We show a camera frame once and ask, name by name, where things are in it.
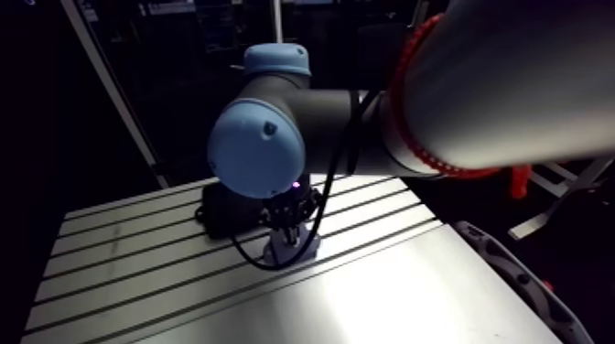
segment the blue cap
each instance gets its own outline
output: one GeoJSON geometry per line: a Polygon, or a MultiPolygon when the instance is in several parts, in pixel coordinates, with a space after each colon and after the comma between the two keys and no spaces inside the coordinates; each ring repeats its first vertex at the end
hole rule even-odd
{"type": "Polygon", "coordinates": [[[269,199],[290,189],[303,173],[306,150],[295,124],[268,102],[231,103],[213,127],[208,159],[232,191],[269,199]]]}
{"type": "Polygon", "coordinates": [[[282,71],[311,76],[308,50],[298,44],[266,43],[249,47],[243,55],[245,74],[282,71]]]}

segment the red part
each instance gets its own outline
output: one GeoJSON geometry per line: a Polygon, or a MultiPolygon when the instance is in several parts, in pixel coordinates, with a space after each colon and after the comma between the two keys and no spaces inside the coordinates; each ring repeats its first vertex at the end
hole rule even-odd
{"type": "Polygon", "coordinates": [[[429,33],[436,27],[436,24],[444,15],[432,16],[423,25],[415,30],[413,35],[406,40],[402,56],[397,64],[395,74],[389,86],[389,94],[391,97],[391,110],[395,120],[395,125],[399,135],[404,140],[408,149],[418,156],[421,161],[431,168],[439,171],[450,177],[458,178],[478,178],[487,177],[499,171],[499,168],[484,168],[484,169],[465,169],[453,167],[436,157],[429,154],[412,136],[408,129],[408,124],[404,118],[404,78],[405,73],[411,65],[413,56],[418,51],[418,48],[425,41],[429,33]]]}

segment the cable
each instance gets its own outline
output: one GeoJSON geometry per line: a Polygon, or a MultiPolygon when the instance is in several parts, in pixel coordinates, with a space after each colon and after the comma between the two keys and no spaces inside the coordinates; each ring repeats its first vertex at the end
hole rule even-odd
{"type": "Polygon", "coordinates": [[[376,99],[379,94],[380,91],[378,90],[371,90],[367,92],[367,95],[365,96],[365,98],[363,98],[361,104],[356,107],[354,111],[352,111],[351,118],[348,121],[348,124],[346,124],[346,126],[344,127],[344,132],[341,135],[341,139],[338,141],[338,145],[336,146],[336,149],[333,151],[333,155],[331,156],[331,162],[329,163],[329,171],[327,171],[327,178],[325,179],[325,187],[322,191],[322,204],[320,204],[320,207],[318,207],[318,212],[316,213],[316,218],[314,219],[314,224],[312,225],[312,230],[309,232],[306,241],[303,243],[303,245],[301,245],[299,251],[283,263],[279,263],[276,265],[259,263],[243,249],[241,244],[237,242],[237,238],[235,237],[235,235],[232,234],[231,242],[246,262],[261,270],[280,271],[296,263],[299,259],[301,259],[303,254],[305,254],[305,252],[308,250],[309,245],[314,241],[314,238],[316,238],[318,227],[320,227],[320,222],[322,221],[322,217],[325,213],[325,207],[327,206],[327,200],[329,199],[331,186],[333,185],[333,177],[335,176],[335,172],[338,170],[338,164],[340,163],[341,155],[344,152],[344,148],[348,143],[350,135],[352,134],[352,130],[356,129],[356,126],[354,124],[359,121],[359,119],[361,119],[363,114],[367,111],[367,108],[372,104],[373,100],[376,99]]]}

